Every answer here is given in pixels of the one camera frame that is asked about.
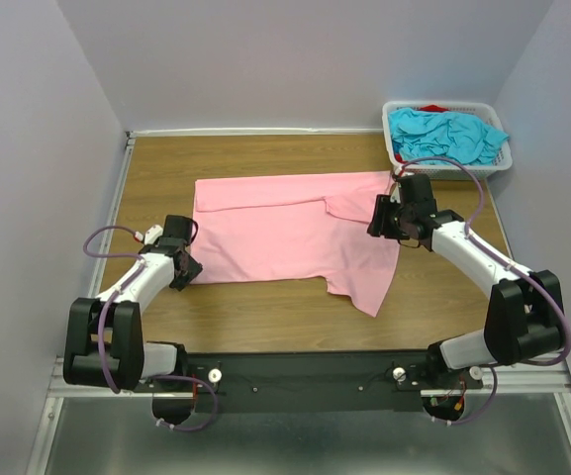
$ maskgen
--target cable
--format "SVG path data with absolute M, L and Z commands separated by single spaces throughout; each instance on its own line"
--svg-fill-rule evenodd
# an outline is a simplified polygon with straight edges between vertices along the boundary
M 197 237 L 197 233 L 199 233 L 199 225 L 197 224 L 197 222 L 193 219 L 191 219 L 190 221 L 192 221 L 193 225 L 195 225 L 195 232 L 193 233 L 193 236 L 190 238 L 190 242 L 188 243 L 188 245 L 195 242 L 195 238 Z
M 172 374 L 153 376 L 153 379 L 158 379 L 163 381 L 188 381 L 189 383 L 193 384 L 201 384 L 204 388 L 208 390 L 208 392 L 213 397 L 213 410 L 211 411 L 210 416 L 202 423 L 192 427 L 182 427 L 182 426 L 176 426 L 174 424 L 169 424 L 164 419 L 158 419 L 157 420 L 158 425 L 165 426 L 166 428 L 170 428 L 171 430 L 177 430 L 178 432 L 195 432 L 197 430 L 205 428 L 206 426 L 209 426 L 215 420 L 215 417 L 217 416 L 217 413 L 219 411 L 219 398 L 217 397 L 217 393 L 210 384 L 206 383 L 205 381 L 202 381 L 201 379 L 192 378 L 190 376 L 175 376 Z
M 115 394 L 119 394 L 120 389 L 118 388 L 118 385 L 114 381 L 114 378 L 111 375 L 111 371 L 109 369 L 109 365 L 107 364 L 107 355 L 106 355 L 106 351 L 105 351 L 105 323 L 107 321 L 107 314 L 109 313 L 109 308 L 111 307 L 111 305 L 114 303 L 114 301 L 120 295 L 121 289 L 123 287 L 128 287 L 129 284 L 131 284 L 134 280 L 136 280 L 138 278 L 138 276 L 140 274 L 142 274 L 144 267 L 145 267 L 145 261 L 144 261 L 144 257 L 142 257 L 140 254 L 136 254 L 135 252 L 116 252 L 116 253 L 111 253 L 111 254 L 103 254 L 100 252 L 94 252 L 94 251 L 89 250 L 89 248 L 88 248 L 89 243 L 95 237 L 97 237 L 101 233 L 104 233 L 105 231 L 108 231 L 108 230 L 126 231 L 134 237 L 136 236 L 136 233 L 137 233 L 136 231 L 132 230 L 131 228 L 127 228 L 125 226 L 116 226 L 116 225 L 104 226 L 104 227 L 96 230 L 94 233 L 91 234 L 90 237 L 88 237 L 85 240 L 85 243 L 83 244 L 83 252 L 86 255 L 89 255 L 90 257 L 97 257 L 97 258 L 111 259 L 111 258 L 115 258 L 115 257 L 131 257 L 140 263 L 140 265 L 136 268 L 136 271 L 134 273 L 132 273 L 129 277 L 127 277 L 125 279 L 125 281 L 119 286 L 119 288 L 116 289 L 109 296 L 107 301 L 104 303 L 103 308 L 100 311 L 100 317 L 98 318 L 97 334 L 98 334 L 98 355 L 100 356 L 100 366 L 101 366 L 101 369 L 103 371 L 103 375 L 105 376 L 105 381 L 107 382 L 107 386 L 109 386 L 109 389 L 111 389 Z
M 483 253 L 485 253 L 486 255 L 488 255 L 489 257 L 491 257 L 492 259 L 494 259 L 499 264 L 501 264 L 505 267 L 510 266 L 511 264 L 506 259 L 501 257 L 496 252 L 493 252 L 489 247 L 485 246 L 479 239 L 477 239 L 474 236 L 474 232 L 472 231 L 471 226 L 472 226 L 472 223 L 474 222 L 474 220 L 476 219 L 476 217 L 479 216 L 479 214 L 483 210 L 483 206 L 485 205 L 485 194 L 483 193 L 483 188 L 481 187 L 481 183 L 479 182 L 479 180 L 472 174 L 472 172 L 467 167 L 463 166 L 461 163 L 458 163 L 458 162 L 456 162 L 450 158 L 445 158 L 445 157 L 440 157 L 440 156 L 430 156 L 430 157 L 424 157 L 424 158 L 416 158 L 414 160 L 407 161 L 402 166 L 402 172 L 404 171 L 404 169 L 406 167 L 408 167 L 412 164 L 419 163 L 420 161 L 433 160 L 433 159 L 445 161 L 447 163 L 450 163 L 450 164 L 456 166 L 457 168 L 459 168 L 461 171 L 463 171 L 466 175 L 468 175 L 472 179 L 472 181 L 476 185 L 476 188 L 479 191 L 479 204 L 478 204 L 476 210 L 474 211 L 474 213 L 472 214 L 472 216 L 470 216 L 470 218 L 465 223 L 465 230 L 464 230 L 465 235 L 470 240 L 470 242 L 472 242 L 476 247 L 478 247 Z M 564 312 L 562 311 L 560 306 L 557 304 L 557 302 L 553 299 L 553 297 L 551 297 L 549 295 L 549 293 L 540 286 L 540 284 L 538 284 L 533 279 L 531 279 L 531 277 L 529 277 L 527 274 L 525 274 L 524 272 L 519 270 L 515 265 L 512 265 L 510 270 L 514 274 L 516 274 L 519 278 L 524 280 L 527 284 L 529 284 L 538 294 L 540 294 L 544 298 L 544 300 L 546 300 L 546 302 L 549 304 L 549 306 L 553 309 L 555 314 L 558 316 L 558 320 L 560 321 L 560 324 L 561 324 L 561 326 L 563 328 L 563 332 L 564 332 L 564 347 L 562 348 L 562 351 L 555 358 L 550 359 L 548 361 L 527 360 L 527 361 L 523 361 L 523 363 L 534 365 L 534 366 L 553 366 L 555 364 L 561 363 L 562 361 L 564 361 L 564 359 L 571 352 L 571 327 L 569 326 L 569 323 L 566 320 L 566 316 L 564 315 Z
M 494 377 L 494 383 L 492 385 L 492 392 L 490 393 L 490 397 L 487 398 L 485 404 L 465 419 L 460 419 L 459 421 L 443 421 L 444 423 L 448 424 L 449 426 L 463 426 L 464 424 L 468 424 L 479 419 L 488 410 L 488 408 L 492 406 L 492 403 L 496 398 L 496 391 L 499 386 L 499 378 L 496 375 L 496 370 L 492 366 L 489 367 L 489 370 L 492 372 L 492 376 Z

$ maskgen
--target plastic basket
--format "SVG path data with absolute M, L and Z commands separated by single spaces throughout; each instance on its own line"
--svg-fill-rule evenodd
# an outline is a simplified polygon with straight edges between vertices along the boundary
M 402 165 L 400 161 L 395 158 L 393 152 L 393 138 L 391 137 L 391 127 L 388 115 L 389 113 L 402 109 L 404 107 L 411 107 L 413 109 L 420 109 L 430 104 L 449 109 L 450 111 L 463 112 L 466 114 L 473 114 L 479 117 L 483 122 L 490 126 L 502 130 L 503 126 L 501 120 L 496 115 L 496 111 L 492 106 L 481 104 L 479 102 L 446 102 L 446 101 L 390 101 L 382 107 L 382 124 L 384 127 L 384 140 L 386 141 L 386 149 L 391 158 L 391 164 L 394 169 Z M 470 165 L 468 168 L 479 179 L 485 179 L 492 173 L 501 170 L 507 170 L 512 166 L 512 152 L 510 145 L 505 142 L 501 147 L 501 151 L 496 156 L 491 165 Z M 435 180 L 469 180 L 469 177 L 452 165 L 411 165 L 410 170 L 414 173 L 425 173 L 430 178 Z

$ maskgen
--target pink t-shirt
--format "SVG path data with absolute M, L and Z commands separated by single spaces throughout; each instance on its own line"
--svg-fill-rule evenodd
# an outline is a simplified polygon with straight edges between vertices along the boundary
M 375 317 L 399 246 L 366 228 L 389 172 L 198 180 L 191 254 L 196 284 L 322 276 L 332 294 Z

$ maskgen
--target white wall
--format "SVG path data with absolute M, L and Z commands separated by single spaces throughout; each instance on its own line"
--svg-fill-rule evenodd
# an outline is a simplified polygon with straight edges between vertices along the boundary
M 0 475 L 25 471 L 122 128 L 53 0 L 0 0 Z
M 58 0 L 128 130 L 381 127 L 493 102 L 551 0 Z
M 571 321 L 571 0 L 555 1 L 496 110 L 515 164 L 493 182 L 504 227 L 516 258 L 558 275 Z

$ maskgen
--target screw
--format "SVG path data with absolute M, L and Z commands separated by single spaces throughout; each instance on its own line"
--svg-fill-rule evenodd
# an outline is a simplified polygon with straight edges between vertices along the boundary
M 401 367 L 397 367 L 393 370 L 393 379 L 398 383 L 401 383 L 406 380 L 406 370 Z
M 469 371 L 470 378 L 480 381 L 483 378 L 483 370 L 478 366 L 472 366 Z

